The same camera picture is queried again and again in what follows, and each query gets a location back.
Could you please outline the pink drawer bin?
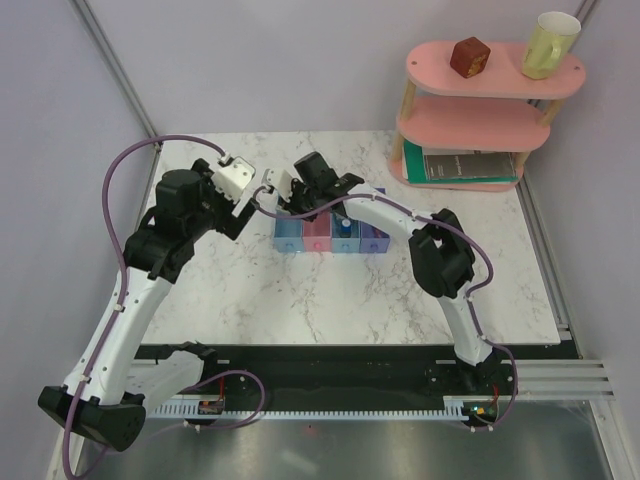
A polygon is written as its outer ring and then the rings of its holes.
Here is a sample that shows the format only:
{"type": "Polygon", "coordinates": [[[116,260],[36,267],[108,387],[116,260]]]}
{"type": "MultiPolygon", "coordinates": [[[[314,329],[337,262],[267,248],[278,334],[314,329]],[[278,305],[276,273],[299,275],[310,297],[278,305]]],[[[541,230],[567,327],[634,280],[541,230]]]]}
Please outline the pink drawer bin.
{"type": "Polygon", "coordinates": [[[324,213],[312,222],[304,222],[302,240],[307,252],[331,251],[331,218],[324,213]]]}

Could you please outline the light blue drawer bin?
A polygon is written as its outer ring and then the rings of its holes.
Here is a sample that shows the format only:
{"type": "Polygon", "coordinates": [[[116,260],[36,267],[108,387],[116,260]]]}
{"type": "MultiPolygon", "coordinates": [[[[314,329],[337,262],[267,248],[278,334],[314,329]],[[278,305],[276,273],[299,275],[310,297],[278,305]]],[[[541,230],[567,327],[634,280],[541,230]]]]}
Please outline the light blue drawer bin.
{"type": "Polygon", "coordinates": [[[275,249],[282,254],[302,253],[305,251],[303,242],[303,222],[298,219],[287,220],[290,213],[284,209],[284,200],[278,197],[275,213],[273,243],[275,249]]]}

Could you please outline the blue cap stamp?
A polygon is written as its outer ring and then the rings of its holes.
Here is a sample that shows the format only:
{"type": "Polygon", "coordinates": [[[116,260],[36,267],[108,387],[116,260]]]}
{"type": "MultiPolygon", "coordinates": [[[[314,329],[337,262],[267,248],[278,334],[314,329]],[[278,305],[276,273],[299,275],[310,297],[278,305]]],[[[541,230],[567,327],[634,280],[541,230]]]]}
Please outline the blue cap stamp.
{"type": "Polygon", "coordinates": [[[350,238],[352,236],[353,224],[348,218],[343,218],[340,221],[339,235],[341,238],[350,238]]]}

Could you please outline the cyan drawer bin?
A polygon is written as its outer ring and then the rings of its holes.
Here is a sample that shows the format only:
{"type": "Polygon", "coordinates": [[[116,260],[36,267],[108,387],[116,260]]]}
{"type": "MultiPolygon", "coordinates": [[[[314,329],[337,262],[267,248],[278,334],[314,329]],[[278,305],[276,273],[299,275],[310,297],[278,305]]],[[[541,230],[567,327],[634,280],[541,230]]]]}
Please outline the cyan drawer bin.
{"type": "Polygon", "coordinates": [[[334,254],[357,254],[360,243],[360,222],[332,213],[331,251],[334,254]]]}

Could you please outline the purple drawer bin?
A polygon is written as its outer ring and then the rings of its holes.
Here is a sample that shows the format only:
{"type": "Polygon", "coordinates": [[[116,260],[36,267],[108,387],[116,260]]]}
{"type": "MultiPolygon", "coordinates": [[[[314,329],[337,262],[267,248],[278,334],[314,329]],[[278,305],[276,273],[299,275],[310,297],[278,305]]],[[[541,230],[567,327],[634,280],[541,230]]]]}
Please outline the purple drawer bin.
{"type": "Polygon", "coordinates": [[[390,236],[382,230],[360,223],[360,252],[367,254],[384,254],[388,251],[390,236]]]}

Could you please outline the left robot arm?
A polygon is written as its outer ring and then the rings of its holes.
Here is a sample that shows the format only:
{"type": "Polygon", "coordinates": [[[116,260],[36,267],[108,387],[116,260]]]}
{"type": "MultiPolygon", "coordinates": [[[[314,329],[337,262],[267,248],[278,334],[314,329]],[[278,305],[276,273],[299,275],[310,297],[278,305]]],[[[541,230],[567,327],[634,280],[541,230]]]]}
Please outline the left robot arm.
{"type": "Polygon", "coordinates": [[[128,449],[148,413],[192,387],[208,393],[219,369],[212,349],[197,342],[176,347],[144,373],[132,362],[156,310],[195,254],[196,242],[216,231],[234,240],[255,211],[248,202],[233,213],[255,175],[240,157],[213,171],[202,159],[189,169],[166,172],[155,187],[156,203],[126,241],[126,283],[118,282],[80,360],[59,386],[46,386],[39,407],[60,426],[115,451],[128,449]]]}

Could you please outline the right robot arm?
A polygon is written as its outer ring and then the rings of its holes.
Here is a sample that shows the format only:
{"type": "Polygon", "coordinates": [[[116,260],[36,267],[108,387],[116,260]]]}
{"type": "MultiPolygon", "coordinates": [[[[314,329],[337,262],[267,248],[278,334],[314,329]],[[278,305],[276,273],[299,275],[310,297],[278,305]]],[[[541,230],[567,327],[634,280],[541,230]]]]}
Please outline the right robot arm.
{"type": "Polygon", "coordinates": [[[484,338],[471,304],[474,243],[464,234],[457,216],[443,209],[421,213],[404,206],[363,178],[336,174],[318,152],[294,164],[297,178],[287,171],[269,173],[282,199],[282,208],[311,221],[322,208],[368,224],[408,246],[413,277],[419,287],[437,299],[454,340],[454,352],[463,364],[458,381],[467,392],[483,392],[494,381],[486,360],[492,346],[484,338]]]}

